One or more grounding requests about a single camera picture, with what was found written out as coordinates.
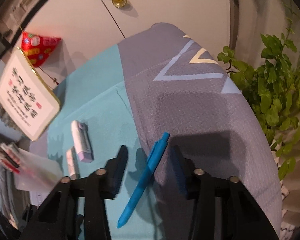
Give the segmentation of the small pink eraser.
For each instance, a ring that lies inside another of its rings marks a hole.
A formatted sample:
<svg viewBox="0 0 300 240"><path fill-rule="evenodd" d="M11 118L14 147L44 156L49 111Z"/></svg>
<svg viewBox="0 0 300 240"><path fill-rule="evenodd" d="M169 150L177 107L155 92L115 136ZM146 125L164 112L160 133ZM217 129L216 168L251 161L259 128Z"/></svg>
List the small pink eraser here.
<svg viewBox="0 0 300 240"><path fill-rule="evenodd" d="M68 172L69 172L70 178L72 180L79 179L78 163L77 163L77 157L76 157L74 147L67 150L67 152L66 152L66 162L67 162Z"/></svg>

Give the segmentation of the translucent pen holder cup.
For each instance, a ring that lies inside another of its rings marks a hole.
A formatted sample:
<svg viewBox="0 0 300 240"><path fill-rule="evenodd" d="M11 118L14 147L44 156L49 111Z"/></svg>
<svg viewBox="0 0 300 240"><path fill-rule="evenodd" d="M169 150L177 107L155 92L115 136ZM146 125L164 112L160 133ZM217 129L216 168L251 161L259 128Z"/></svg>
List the translucent pen holder cup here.
<svg viewBox="0 0 300 240"><path fill-rule="evenodd" d="M20 173L12 172L15 187L29 192L51 192L63 176L59 163L21 148L18 149L20 152Z"/></svg>

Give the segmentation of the gold medal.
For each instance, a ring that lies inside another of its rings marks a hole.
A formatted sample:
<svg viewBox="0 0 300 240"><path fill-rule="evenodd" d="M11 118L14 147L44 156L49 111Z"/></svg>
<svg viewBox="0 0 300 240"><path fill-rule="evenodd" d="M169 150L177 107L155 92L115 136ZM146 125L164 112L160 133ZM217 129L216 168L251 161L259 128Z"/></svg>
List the gold medal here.
<svg viewBox="0 0 300 240"><path fill-rule="evenodd" d="M123 8L127 4L127 0L111 0L116 8Z"/></svg>

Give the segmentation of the red hanging charm pouch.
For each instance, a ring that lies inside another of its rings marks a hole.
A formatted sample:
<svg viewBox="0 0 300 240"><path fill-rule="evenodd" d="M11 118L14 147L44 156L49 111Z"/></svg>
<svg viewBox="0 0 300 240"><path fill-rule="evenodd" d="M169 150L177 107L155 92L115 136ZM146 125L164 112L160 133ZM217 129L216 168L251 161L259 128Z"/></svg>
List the red hanging charm pouch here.
<svg viewBox="0 0 300 240"><path fill-rule="evenodd" d="M21 49L31 64L40 67L61 42L59 37L40 36L23 31Z"/></svg>

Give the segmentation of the green potted plant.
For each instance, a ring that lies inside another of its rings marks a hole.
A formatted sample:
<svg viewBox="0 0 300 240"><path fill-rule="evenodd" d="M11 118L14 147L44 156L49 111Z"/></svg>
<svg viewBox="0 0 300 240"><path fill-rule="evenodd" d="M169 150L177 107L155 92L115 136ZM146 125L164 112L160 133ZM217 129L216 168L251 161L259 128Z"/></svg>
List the green potted plant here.
<svg viewBox="0 0 300 240"><path fill-rule="evenodd" d="M227 64L226 73L252 108L270 149L282 160L280 180L292 173L300 160L300 57L294 65L287 54L298 53L292 40L297 14L291 5L286 10L286 32L280 37L261 35L264 48L259 67L237 59L229 46L217 55L218 61Z"/></svg>

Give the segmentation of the teal grey table cloth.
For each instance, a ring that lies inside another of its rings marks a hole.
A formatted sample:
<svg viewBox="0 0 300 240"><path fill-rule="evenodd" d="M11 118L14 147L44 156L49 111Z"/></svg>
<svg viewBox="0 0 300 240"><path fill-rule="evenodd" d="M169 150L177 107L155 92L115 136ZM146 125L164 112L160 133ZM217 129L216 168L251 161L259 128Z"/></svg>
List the teal grey table cloth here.
<svg viewBox="0 0 300 240"><path fill-rule="evenodd" d="M208 51L168 23L129 37L69 74L55 89L62 107L30 151L57 161L66 172L74 142L70 124L87 124L94 152L79 163L86 177L128 148L121 191L106 202L112 239L187 239L193 203L179 192L165 153L131 218L117 221L153 144L169 133L186 158L214 177L237 176L276 232L281 188L266 137L244 96Z"/></svg>

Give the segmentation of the white cabinet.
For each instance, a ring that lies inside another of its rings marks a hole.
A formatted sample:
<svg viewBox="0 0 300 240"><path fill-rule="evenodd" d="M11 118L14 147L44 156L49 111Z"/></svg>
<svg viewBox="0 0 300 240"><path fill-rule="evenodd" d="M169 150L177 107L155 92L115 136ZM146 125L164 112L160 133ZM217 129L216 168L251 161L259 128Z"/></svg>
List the white cabinet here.
<svg viewBox="0 0 300 240"><path fill-rule="evenodd" d="M155 23L177 26L212 56L231 44L230 0L48 0L31 18L26 31L60 37L62 42L38 68L54 88L82 64Z"/></svg>

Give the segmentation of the red gel pen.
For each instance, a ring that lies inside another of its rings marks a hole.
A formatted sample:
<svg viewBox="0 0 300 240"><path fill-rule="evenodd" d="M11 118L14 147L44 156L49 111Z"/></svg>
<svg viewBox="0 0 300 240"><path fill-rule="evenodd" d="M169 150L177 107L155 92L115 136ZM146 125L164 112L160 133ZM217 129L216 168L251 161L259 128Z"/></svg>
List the red gel pen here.
<svg viewBox="0 0 300 240"><path fill-rule="evenodd" d="M20 152L14 143L6 145L4 142L0 145L4 152L4 159L1 160L2 164L11 172L15 174L20 173Z"/></svg>

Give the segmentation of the blue retractable pen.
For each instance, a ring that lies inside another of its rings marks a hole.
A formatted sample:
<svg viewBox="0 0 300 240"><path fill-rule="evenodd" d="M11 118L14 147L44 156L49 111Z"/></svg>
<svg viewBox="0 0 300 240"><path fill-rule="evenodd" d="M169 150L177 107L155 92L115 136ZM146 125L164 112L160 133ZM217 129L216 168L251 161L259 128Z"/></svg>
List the blue retractable pen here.
<svg viewBox="0 0 300 240"><path fill-rule="evenodd" d="M170 138L170 134L164 132L162 137L154 143L149 153L149 156L147 158L146 166L138 181L138 184L132 196L130 197L130 200L128 201L126 207L124 208L121 216L119 217L119 220L117 222L118 229L123 227L128 222L131 215L133 214L133 211L135 210L138 202L140 201L145 189L147 188L149 182L151 181L151 178L153 177L154 172L156 171L162 159L162 156L164 155L164 152L168 146L169 138Z"/></svg>

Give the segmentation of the white calligraphy framed sign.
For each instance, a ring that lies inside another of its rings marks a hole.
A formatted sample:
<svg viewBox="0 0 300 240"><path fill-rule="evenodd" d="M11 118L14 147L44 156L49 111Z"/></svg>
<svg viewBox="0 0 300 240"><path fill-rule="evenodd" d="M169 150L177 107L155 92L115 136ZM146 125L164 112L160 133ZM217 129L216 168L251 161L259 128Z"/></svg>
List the white calligraphy framed sign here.
<svg viewBox="0 0 300 240"><path fill-rule="evenodd" d="M0 104L31 141L40 138L61 109L60 100L19 47L2 72Z"/></svg>

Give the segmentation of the white purple correction tape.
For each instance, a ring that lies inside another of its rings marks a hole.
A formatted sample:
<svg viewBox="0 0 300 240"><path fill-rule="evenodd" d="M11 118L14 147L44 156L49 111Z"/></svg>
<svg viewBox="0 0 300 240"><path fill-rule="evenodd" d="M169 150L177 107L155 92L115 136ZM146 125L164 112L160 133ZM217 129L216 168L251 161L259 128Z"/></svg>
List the white purple correction tape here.
<svg viewBox="0 0 300 240"><path fill-rule="evenodd" d="M88 137L88 127L85 123L73 120L71 122L71 134L74 148L79 161L91 163L93 161L93 150Z"/></svg>

